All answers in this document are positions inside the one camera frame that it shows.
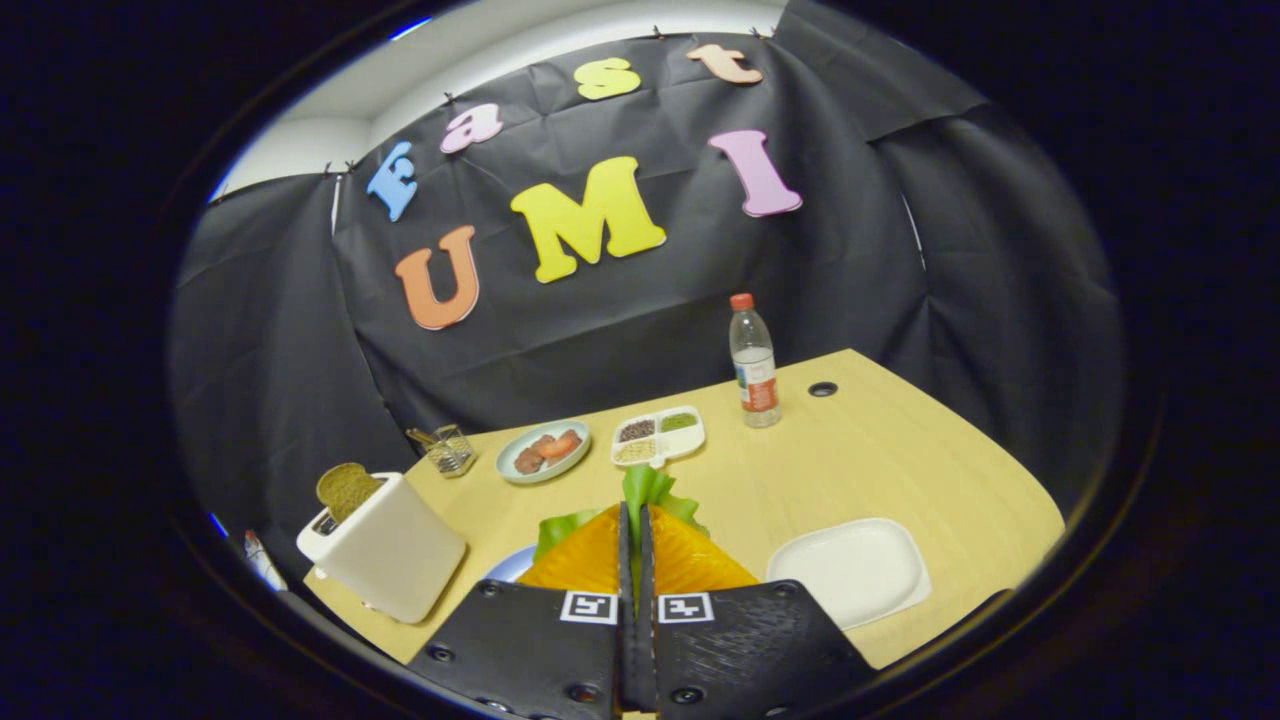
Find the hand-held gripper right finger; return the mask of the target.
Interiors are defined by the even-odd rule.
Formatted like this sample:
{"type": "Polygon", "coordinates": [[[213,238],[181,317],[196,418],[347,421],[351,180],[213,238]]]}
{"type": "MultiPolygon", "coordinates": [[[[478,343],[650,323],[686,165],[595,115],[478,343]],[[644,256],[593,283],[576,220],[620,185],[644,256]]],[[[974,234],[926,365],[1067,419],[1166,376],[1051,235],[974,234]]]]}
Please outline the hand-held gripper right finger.
{"type": "Polygon", "coordinates": [[[660,594],[639,514],[636,708],[658,719],[800,719],[877,671],[795,580],[660,594]]]}

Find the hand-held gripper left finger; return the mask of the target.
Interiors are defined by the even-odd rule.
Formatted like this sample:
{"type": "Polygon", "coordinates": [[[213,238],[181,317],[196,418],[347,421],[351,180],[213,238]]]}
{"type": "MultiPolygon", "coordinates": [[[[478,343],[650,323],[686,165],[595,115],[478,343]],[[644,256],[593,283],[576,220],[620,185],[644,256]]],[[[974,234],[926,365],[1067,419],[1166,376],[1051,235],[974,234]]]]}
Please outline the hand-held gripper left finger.
{"type": "Polygon", "coordinates": [[[628,533],[628,507],[622,503],[612,536],[616,592],[481,579],[410,660],[410,671],[484,712],[621,719],[635,619],[628,533]]]}

